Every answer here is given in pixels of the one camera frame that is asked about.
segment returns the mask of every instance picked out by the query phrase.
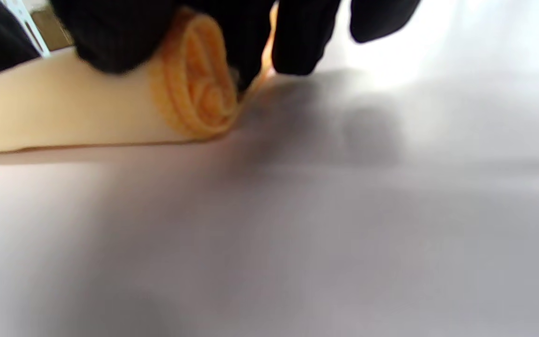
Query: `towel roll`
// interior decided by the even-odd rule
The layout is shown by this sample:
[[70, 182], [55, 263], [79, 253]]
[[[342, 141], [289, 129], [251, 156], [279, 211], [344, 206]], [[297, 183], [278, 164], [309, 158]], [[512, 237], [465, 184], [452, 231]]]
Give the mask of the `towel roll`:
[[0, 152], [207, 140], [239, 112], [218, 24], [184, 8], [152, 59], [128, 74], [98, 72], [71, 49], [0, 73]]

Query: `black glove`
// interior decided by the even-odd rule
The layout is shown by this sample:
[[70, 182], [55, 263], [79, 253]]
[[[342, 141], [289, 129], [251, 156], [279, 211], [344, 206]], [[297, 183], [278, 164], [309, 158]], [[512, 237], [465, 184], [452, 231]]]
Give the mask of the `black glove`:
[[[228, 63], [244, 90], [261, 68], [274, 0], [51, 0], [77, 51], [99, 70], [123, 73], [158, 47], [178, 6], [208, 13], [222, 27]], [[306, 75], [323, 56], [340, 0], [281, 0], [272, 59], [279, 73]], [[357, 42], [404, 26], [419, 0], [352, 0], [350, 31]]]

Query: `gloved hand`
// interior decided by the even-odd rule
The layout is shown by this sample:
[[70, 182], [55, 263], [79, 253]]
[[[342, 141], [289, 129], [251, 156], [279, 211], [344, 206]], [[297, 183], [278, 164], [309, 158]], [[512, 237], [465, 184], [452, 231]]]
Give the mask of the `gloved hand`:
[[[51, 0], [79, 56], [99, 70], [123, 73], [155, 51], [178, 6], [208, 13], [223, 30], [227, 61], [246, 89], [261, 68], [274, 0]], [[306, 75], [323, 56], [340, 0], [280, 0], [272, 52], [279, 73]], [[419, 0], [352, 0], [350, 31], [360, 43], [396, 32]]]

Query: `white surface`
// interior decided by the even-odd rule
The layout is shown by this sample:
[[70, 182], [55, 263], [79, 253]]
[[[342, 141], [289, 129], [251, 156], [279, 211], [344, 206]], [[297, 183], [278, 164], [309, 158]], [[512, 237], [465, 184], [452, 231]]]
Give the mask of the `white surface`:
[[0, 336], [539, 337], [539, 1], [443, 3], [225, 140], [0, 156]]

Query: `white chair leg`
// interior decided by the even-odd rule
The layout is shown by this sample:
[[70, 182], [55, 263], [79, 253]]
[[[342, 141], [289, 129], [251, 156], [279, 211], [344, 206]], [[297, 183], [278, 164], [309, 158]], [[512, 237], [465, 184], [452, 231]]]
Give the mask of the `white chair leg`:
[[47, 44], [43, 40], [41, 33], [39, 33], [39, 29], [36, 27], [35, 22], [32, 21], [32, 17], [26, 9], [26, 6], [24, 6], [22, 0], [0, 1], [9, 9], [11, 13], [13, 13], [16, 19], [20, 22], [22, 28], [24, 29], [24, 32], [26, 32], [26, 35], [28, 35], [30, 41], [32, 42], [36, 50], [41, 54], [41, 56], [46, 58], [51, 55], [49, 48], [47, 48]]

